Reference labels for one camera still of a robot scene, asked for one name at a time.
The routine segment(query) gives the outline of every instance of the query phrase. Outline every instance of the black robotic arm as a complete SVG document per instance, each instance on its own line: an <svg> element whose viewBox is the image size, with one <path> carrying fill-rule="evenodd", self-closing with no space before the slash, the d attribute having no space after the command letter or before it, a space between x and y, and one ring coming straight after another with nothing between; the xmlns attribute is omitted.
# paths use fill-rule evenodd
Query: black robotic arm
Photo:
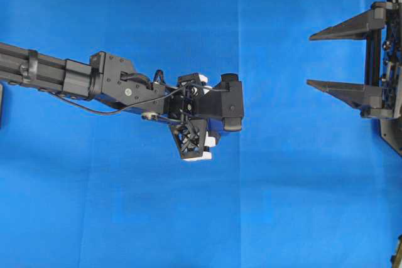
<svg viewBox="0 0 402 268"><path fill-rule="evenodd" d="M221 79L209 87L205 76L193 73L168 85L161 70L150 80L138 73L130 60L103 51L84 64L0 43L0 80L36 88L94 114L126 111L147 121L166 123L186 161L211 159L210 147L223 132L242 129L242 83L232 73ZM0 84L0 115L2 95ZM99 112L74 100L97 100L114 110Z"/></svg>

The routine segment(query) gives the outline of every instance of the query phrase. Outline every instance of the blue cloth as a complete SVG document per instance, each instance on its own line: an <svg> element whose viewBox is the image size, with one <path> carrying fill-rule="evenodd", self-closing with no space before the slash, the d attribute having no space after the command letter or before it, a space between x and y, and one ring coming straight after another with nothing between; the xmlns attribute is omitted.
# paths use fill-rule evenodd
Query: blue cloth
<svg viewBox="0 0 402 268"><path fill-rule="evenodd" d="M0 266L386 267L401 158L305 84L362 82L364 42L308 36L373 1L0 0L0 41L82 62L105 50L170 83L239 73L246 111L212 161L188 164L164 125L6 86Z"/></svg>

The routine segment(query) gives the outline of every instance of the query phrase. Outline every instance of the blue fabric background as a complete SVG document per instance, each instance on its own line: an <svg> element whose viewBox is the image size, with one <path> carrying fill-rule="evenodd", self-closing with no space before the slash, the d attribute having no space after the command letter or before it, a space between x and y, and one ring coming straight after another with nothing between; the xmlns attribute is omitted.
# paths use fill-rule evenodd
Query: blue fabric background
<svg viewBox="0 0 402 268"><path fill-rule="evenodd" d="M246 106L244 130L188 164L166 126L6 86L0 267L386 267L401 158L305 84L363 81L364 42L308 36L373 1L0 0L0 41L105 50L171 83L238 72Z"/></svg>

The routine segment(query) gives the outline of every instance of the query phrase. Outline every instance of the parallel jaw gripper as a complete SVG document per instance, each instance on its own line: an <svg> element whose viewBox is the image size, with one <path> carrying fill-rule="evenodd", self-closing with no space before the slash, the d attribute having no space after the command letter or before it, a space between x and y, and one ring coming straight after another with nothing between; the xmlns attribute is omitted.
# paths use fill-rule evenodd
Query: parallel jaw gripper
<svg viewBox="0 0 402 268"><path fill-rule="evenodd" d="M371 9L310 37L317 40L366 40L364 84L307 80L361 112L361 117L380 120L381 137L402 155L402 56L400 0L373 3ZM381 43L381 31L386 39ZM381 49L384 51L383 72Z"/></svg>

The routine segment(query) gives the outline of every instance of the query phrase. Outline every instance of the robotic arm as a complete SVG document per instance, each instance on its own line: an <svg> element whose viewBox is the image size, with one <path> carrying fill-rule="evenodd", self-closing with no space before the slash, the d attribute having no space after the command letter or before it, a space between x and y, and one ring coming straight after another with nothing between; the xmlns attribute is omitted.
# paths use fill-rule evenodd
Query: robotic arm
<svg viewBox="0 0 402 268"><path fill-rule="evenodd" d="M168 124L180 157L186 161L211 159L210 147L222 133L242 129L242 83L232 73L221 79L212 88L207 86L207 77L193 73L179 77L173 86L165 83L161 70L150 80L130 60L103 51L84 64L0 43L0 80L36 88L94 114L126 111L146 121ZM2 95L0 84L0 116ZM114 110L100 112L74 100L97 100Z"/></svg>
<svg viewBox="0 0 402 268"><path fill-rule="evenodd" d="M307 80L307 84L359 109L361 117L379 119L381 137L402 155L402 0L373 3L371 9L329 27L310 40L366 40L364 84ZM386 39L381 44L381 30ZM381 48L384 72L380 76Z"/></svg>

